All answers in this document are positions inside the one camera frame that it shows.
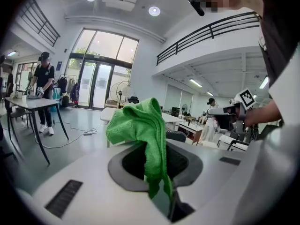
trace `glass door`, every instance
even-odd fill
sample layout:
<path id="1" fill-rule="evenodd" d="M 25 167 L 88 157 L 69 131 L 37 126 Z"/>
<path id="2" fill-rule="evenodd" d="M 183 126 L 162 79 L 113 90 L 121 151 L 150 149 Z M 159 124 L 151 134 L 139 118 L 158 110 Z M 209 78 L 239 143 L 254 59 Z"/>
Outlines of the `glass door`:
<path id="1" fill-rule="evenodd" d="M 83 71 L 80 76 L 79 101 L 78 105 L 83 108 L 90 108 L 90 93 L 93 90 L 93 77 L 97 63 L 94 61 L 85 61 Z"/>
<path id="2" fill-rule="evenodd" d="M 93 109 L 104 109 L 105 102 L 107 99 L 107 88 L 109 76 L 112 72 L 112 66 L 100 64 L 97 69 L 97 76 L 94 83 L 94 91 L 93 91 Z"/>

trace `green towel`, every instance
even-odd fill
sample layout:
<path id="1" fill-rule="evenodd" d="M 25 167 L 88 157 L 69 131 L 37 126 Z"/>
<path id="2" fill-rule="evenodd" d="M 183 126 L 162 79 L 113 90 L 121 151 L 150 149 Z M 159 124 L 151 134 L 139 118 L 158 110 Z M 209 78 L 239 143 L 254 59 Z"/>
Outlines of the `green towel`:
<path id="1" fill-rule="evenodd" d="M 172 182 L 167 175 L 165 122 L 155 98 L 116 110 L 107 126 L 106 136 L 112 144 L 125 140 L 146 142 L 145 176 L 149 197 L 152 199 L 157 194 L 159 182 L 163 180 L 164 191 L 172 198 Z"/>

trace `ceiling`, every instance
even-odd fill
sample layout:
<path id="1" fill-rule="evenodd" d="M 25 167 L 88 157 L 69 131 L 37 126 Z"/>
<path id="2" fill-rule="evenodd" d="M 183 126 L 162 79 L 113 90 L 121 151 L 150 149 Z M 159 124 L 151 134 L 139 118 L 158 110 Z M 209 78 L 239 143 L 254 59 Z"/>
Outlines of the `ceiling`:
<path id="1" fill-rule="evenodd" d="M 131 12 L 119 8 L 107 7 L 102 0 L 60 0 L 65 16 L 99 16 L 121 20 L 159 36 L 191 13 L 196 13 L 187 0 L 137 0 Z M 148 13 L 150 7 L 160 8 L 157 17 Z"/>
<path id="2" fill-rule="evenodd" d="M 210 91 L 219 97 L 234 98 L 245 88 L 257 95 L 258 103 L 268 103 L 268 86 L 259 89 L 267 75 L 262 53 L 242 52 L 214 56 L 184 67 L 168 71 L 164 76 L 176 80 L 201 94 Z M 194 79 L 203 87 L 197 87 L 189 79 Z"/>
<path id="3" fill-rule="evenodd" d="M 8 31 L 6 37 L 2 42 L 0 53 L 4 55 L 8 55 L 12 51 L 17 52 L 17 54 L 11 57 L 7 57 L 12 60 L 41 53 L 38 49 L 34 48 L 27 42 L 23 41 L 17 35 L 12 33 L 11 31 Z"/>

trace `glove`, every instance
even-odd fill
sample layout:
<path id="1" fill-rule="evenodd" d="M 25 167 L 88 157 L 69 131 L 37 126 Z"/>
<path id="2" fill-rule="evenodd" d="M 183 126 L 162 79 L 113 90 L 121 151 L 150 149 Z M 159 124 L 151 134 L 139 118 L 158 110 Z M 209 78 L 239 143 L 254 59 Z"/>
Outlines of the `glove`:
<path id="1" fill-rule="evenodd" d="M 30 85 L 30 86 L 27 88 L 27 96 L 32 96 L 33 94 L 34 94 L 33 86 Z"/>
<path id="2" fill-rule="evenodd" d="M 38 98 L 42 98 L 43 95 L 44 95 L 44 90 L 43 90 L 43 88 L 42 88 L 42 87 L 38 87 L 38 89 L 37 89 L 37 97 L 38 97 Z"/>

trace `man in black shirt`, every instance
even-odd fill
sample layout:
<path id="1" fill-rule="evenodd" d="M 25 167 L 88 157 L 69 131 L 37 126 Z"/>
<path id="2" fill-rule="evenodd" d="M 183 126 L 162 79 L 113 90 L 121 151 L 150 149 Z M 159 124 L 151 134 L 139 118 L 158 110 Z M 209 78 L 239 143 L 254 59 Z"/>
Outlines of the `man in black shirt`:
<path id="1" fill-rule="evenodd" d="M 43 98 L 52 99 L 52 82 L 54 80 L 54 66 L 49 62 L 49 56 L 50 54 L 48 52 L 43 52 L 41 54 L 39 58 L 41 64 L 37 66 L 34 76 L 30 82 L 30 85 L 33 86 L 34 83 L 37 81 L 36 94 L 38 93 L 38 88 L 41 87 L 42 91 L 41 93 L 39 92 L 41 96 Z M 50 108 L 39 110 L 38 115 L 41 120 L 41 127 L 39 129 L 39 132 L 44 132 L 48 126 L 49 135 L 53 135 L 54 131 L 52 128 Z"/>
<path id="2" fill-rule="evenodd" d="M 6 86 L 6 93 L 5 97 L 9 97 L 10 94 L 13 92 L 13 87 L 14 87 L 14 76 L 12 75 L 13 71 L 13 66 L 8 66 L 8 78 L 7 78 L 7 86 Z M 12 113 L 13 108 L 9 107 L 10 102 L 5 100 L 5 108 L 7 113 Z"/>
<path id="3" fill-rule="evenodd" d="M 300 41 L 300 29 L 295 20 L 298 12 L 298 0 L 201 0 L 214 8 L 240 9 L 247 7 L 261 17 L 263 33 L 259 45 L 266 63 L 269 76 L 269 88 L 280 76 L 292 57 Z M 245 125 L 277 121 L 280 112 L 272 100 L 268 105 L 247 111 Z"/>

